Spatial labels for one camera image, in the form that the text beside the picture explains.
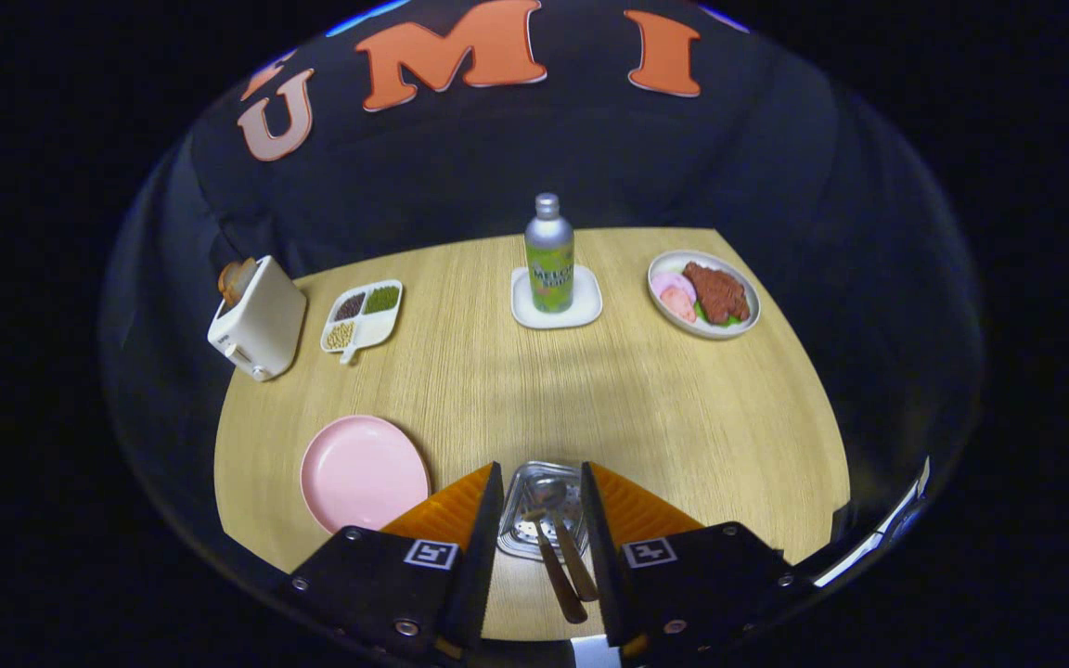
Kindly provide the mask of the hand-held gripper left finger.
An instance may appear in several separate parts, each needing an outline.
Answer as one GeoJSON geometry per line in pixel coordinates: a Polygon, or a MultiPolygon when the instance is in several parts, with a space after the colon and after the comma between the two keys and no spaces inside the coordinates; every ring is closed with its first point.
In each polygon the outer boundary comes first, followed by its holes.
{"type": "Polygon", "coordinates": [[[481,643],[503,508],[496,462],[386,527],[340,528],[277,588],[278,605],[375,664],[464,664],[481,643]]]}

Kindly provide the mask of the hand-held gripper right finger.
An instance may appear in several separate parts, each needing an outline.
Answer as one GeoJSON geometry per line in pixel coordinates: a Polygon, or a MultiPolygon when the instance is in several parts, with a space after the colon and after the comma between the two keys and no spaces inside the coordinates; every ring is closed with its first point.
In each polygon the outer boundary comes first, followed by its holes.
{"type": "Polygon", "coordinates": [[[580,468],[599,613],[623,662],[726,662],[818,594],[737,521],[703,525],[598,462],[580,468]]]}

